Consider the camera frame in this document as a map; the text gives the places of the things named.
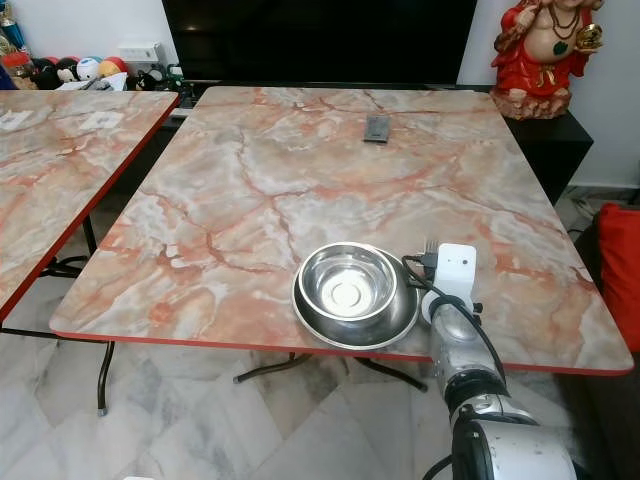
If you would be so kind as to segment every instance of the red table edge trim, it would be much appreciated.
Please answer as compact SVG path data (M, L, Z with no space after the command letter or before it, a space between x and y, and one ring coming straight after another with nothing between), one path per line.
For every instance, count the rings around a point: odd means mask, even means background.
M171 92L175 94L175 98L171 105L167 107L165 112L158 118L156 123L153 124L151 129L145 134L144 137L138 142L138 145L134 147L131 153L124 159L124 161L120 164L118 168L113 172L113 174L109 177L109 179L102 185L102 187L98 190L98 192L93 196L93 198L85 205L85 207L80 211L80 213L76 216L76 218L69 224L67 229L62 233L62 235L54 242L51 248L44 254L42 259L36 264L36 266L31 270L31 272L27 275L27 277L22 281L18 288L15 289L13 294L7 299L4 305L0 307L0 325L7 318L13 307L17 305L25 292L31 287L33 282L36 281L38 275L44 268L49 265L51 259L58 253L58 250L62 248L62 245L69 239L71 234L75 231L76 228L80 226L80 224L84 221L84 219L89 215L93 207L95 207L102 197L111 189L115 181L122 175L122 173L127 169L129 164L133 161L134 158L138 156L140 150L149 142L151 137L158 131L162 123L167 119L167 117L171 114L173 109L180 103L180 97L177 93Z
M430 357L418 355L399 355L397 353L385 353L375 351L356 351L356 350L332 350L313 347L270 347L265 345L251 345L245 343L220 343L207 342L201 340L180 340L173 338L147 338L147 337L122 337L117 335L98 335L94 333L70 333L63 332L51 328L51 330L60 337L79 338L85 340L102 340L104 342L122 342L122 343L150 343L157 345L183 345L187 347L215 347L215 348L231 348L236 350L255 350L263 352L295 352L295 353L311 353L316 355L335 355L341 357L365 357L371 359L409 361L409 362L433 362ZM518 371L534 371L547 373L566 373L570 375L593 375L593 376L622 376L631 372L635 368L633 357L631 357L632 366L624 370L597 370L591 368L571 368L571 367L553 367L546 365L526 365L521 363L505 363L507 370Z

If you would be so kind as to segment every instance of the metal bowl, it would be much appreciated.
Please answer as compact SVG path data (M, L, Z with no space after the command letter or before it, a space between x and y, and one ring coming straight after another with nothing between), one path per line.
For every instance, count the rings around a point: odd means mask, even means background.
M343 322L375 318L393 300L396 273L375 248L360 243L325 245L300 267L298 288L319 315Z
M397 282L387 308L370 321L335 320L319 314L302 295L298 281L300 271L298 272L291 289L294 311L307 330L323 342L348 350L374 350L397 342L415 325L420 292L407 287L409 279L398 259L382 250L374 250L392 265Z

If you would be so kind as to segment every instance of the white tile floor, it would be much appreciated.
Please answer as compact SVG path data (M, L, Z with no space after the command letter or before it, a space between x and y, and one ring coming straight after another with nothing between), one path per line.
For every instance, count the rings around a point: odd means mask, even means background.
M113 221L98 211L98 236ZM67 247L82 249L78 236ZM69 280L38 280L7 326L46 329ZM448 412L426 394L340 358L232 382L281 354L118 344L109 414L96 415L103 345L0 336L0 479L418 479L448 454ZM427 368L396 364L424 378ZM580 458L550 375L514 396ZM439 479L451 478L446 471Z

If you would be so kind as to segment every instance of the television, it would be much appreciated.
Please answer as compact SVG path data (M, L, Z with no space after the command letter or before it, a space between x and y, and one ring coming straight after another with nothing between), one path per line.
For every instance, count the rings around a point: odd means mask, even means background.
M163 0L186 81L455 85L476 0Z

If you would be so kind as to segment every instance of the pink marble tabletop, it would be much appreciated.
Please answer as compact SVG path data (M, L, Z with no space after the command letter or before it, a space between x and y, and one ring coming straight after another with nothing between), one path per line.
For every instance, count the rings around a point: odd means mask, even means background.
M174 93L0 92L0 323L175 101Z
M391 115L389 143L362 141ZM427 360L420 321L385 349L312 337L290 302L310 252L424 238L474 245L474 297L511 367L614 374L633 361L490 97L214 87L51 319L65 336Z

